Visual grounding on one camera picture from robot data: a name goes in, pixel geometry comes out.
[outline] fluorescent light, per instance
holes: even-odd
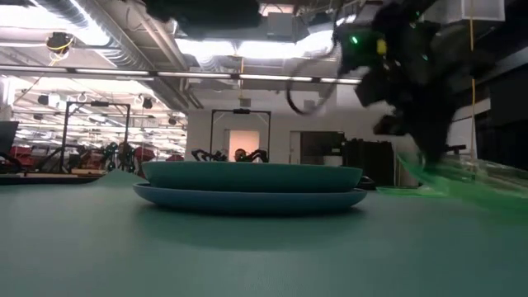
[[[26,130],[26,129],[19,130],[16,133],[17,134],[22,134],[22,135],[31,135],[31,134],[33,134],[33,132],[31,132],[29,130]]]
[[[99,123],[106,123],[106,117],[104,116],[100,116],[100,115],[89,115],[88,116],[88,119],[92,119],[96,122],[99,122]]]
[[[174,78],[227,78],[231,75],[226,73],[178,73],[178,72],[158,72],[160,76]]]
[[[111,74],[111,75],[149,75],[148,71],[140,70],[112,70],[78,68],[77,73]]]
[[[66,68],[60,67],[33,67],[33,66],[16,66],[16,65],[0,65],[0,70],[3,71],[26,71],[26,72],[47,72],[47,73],[66,73]]]
[[[354,21],[356,20],[356,15],[350,15],[350,16],[347,16],[347,17],[343,17],[339,20],[336,21],[337,25],[341,25],[343,22],[345,24],[350,24],[350,23],[353,23]]]
[[[154,78],[137,78],[137,77],[126,77],[126,76],[118,76],[115,77],[117,80],[124,80],[124,81],[142,81],[142,82],[152,82]]]
[[[326,54],[332,48],[332,30],[320,31],[308,35],[297,42],[295,46],[298,53]]]
[[[358,84],[361,83],[361,80],[357,78],[321,78],[321,83]]]
[[[64,128],[63,125],[59,124],[38,124],[38,123],[20,123],[18,125],[19,127],[34,127],[34,128],[55,128],[55,129],[62,129]],[[104,125],[68,125],[68,128],[71,129],[99,129],[99,130],[109,130],[109,131],[115,131],[119,133],[123,133],[125,130],[122,127],[114,127],[114,126],[104,126]],[[171,127],[158,127],[158,128],[140,128],[140,127],[129,127],[129,131],[132,132],[143,132],[141,129],[147,130],[147,132],[170,132],[170,133],[180,133],[184,134],[185,132],[181,128],[177,128],[175,126]]]
[[[244,41],[237,55],[251,59],[290,59],[299,56],[293,43]]]
[[[194,56],[214,56],[235,54],[233,44],[229,41],[216,40],[184,40],[176,39],[176,43],[183,54]]]
[[[87,21],[86,24],[83,24],[86,29],[77,29],[76,36],[79,37],[87,45],[107,45],[110,42],[110,37],[105,33],[105,31],[93,20],[93,17],[90,16],[77,1],[69,0],[75,8],[81,12],[82,16]]]
[[[241,79],[266,79],[266,80],[281,81],[281,82],[291,80],[294,82],[309,83],[312,81],[312,78],[308,78],[308,77],[288,77],[284,75],[240,74],[240,78]]]
[[[27,29],[67,29],[69,21],[54,16],[42,7],[2,5],[0,26]]]

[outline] doorway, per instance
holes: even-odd
[[[260,133],[251,130],[229,130],[229,161],[235,162],[234,152],[243,149],[247,154],[258,149]]]

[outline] teal plate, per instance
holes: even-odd
[[[151,185],[198,191],[265,193],[345,192],[363,171],[353,167],[230,162],[147,162]]]
[[[343,193],[243,193],[226,191],[189,191],[134,185],[140,197],[156,205],[178,210],[229,215],[312,215],[350,209],[367,192]]]

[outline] metal frame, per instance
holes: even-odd
[[[252,113],[261,113],[261,114],[267,114],[269,120],[267,125],[267,156],[270,157],[270,150],[271,150],[271,111],[250,111],[250,110],[240,110],[240,109],[233,109],[233,110],[217,110],[213,109],[211,111],[211,130],[210,130],[210,137],[209,137],[209,153],[213,153],[213,128],[215,127],[215,113],[217,112],[232,112],[235,115],[249,115]]]
[[[77,108],[72,111],[72,113],[69,113],[69,107],[71,105],[75,105]],[[85,106],[86,104],[89,104],[90,106],[95,107],[108,107],[108,106],[124,106],[126,108],[126,120],[125,120],[125,141],[124,141],[124,152],[127,153],[126,149],[128,148],[128,138],[129,138],[129,121],[130,121],[130,104],[125,103],[110,103],[110,102],[102,102],[102,101],[92,101],[92,102],[75,102],[75,101],[67,101],[66,102],[66,111],[64,112],[64,129],[63,129],[63,143],[60,147],[60,160],[59,160],[59,170],[62,171],[64,167],[64,152],[66,151],[66,134],[68,133],[68,119],[70,116],[75,114],[75,112]]]
[[[15,76],[46,76],[50,78],[104,78],[151,81],[155,78],[200,78],[200,79],[233,79],[260,80],[270,82],[322,83],[356,85],[359,78],[319,78],[288,75],[262,75],[247,73],[202,73],[188,71],[155,71],[155,70],[121,70],[100,68],[73,68],[47,66],[21,66],[0,64],[0,74]]]

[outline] black cable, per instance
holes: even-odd
[[[341,10],[343,8],[345,4],[345,0],[340,0],[339,1],[339,5],[337,6],[337,9],[334,13],[334,17],[333,17],[333,29],[332,31],[335,32],[336,31],[336,28],[337,28],[337,21],[338,21],[338,17],[339,17],[339,14],[341,13]],[[332,48],[330,49],[330,51],[327,53],[327,54],[324,54],[323,56],[319,57],[319,59],[326,59],[330,56],[333,55],[333,53],[336,51],[336,48],[337,48],[337,40],[336,38],[332,38]],[[307,59],[305,60],[303,63],[297,65],[297,67],[294,69],[294,71],[292,71],[291,73],[291,77],[294,77],[296,76],[300,70],[304,67],[306,67],[307,64],[309,63],[312,63],[313,60],[312,59]],[[332,95],[332,92],[333,92],[333,89],[335,88],[335,86],[337,85],[337,80],[335,83],[331,84],[330,87],[328,88],[328,90],[323,94],[323,97],[321,98],[321,100],[310,110],[308,111],[302,111],[300,110],[297,105],[295,105],[295,103],[293,102],[292,98],[291,98],[291,87],[292,87],[292,84],[293,84],[293,80],[292,79],[289,79],[288,81],[286,81],[286,101],[288,102],[288,105],[290,106],[290,108],[298,115],[302,115],[302,116],[309,116],[309,115],[312,115],[314,112],[318,111],[319,109],[321,109],[321,107],[323,107],[323,105],[328,101],[328,99],[330,98],[330,96]]]

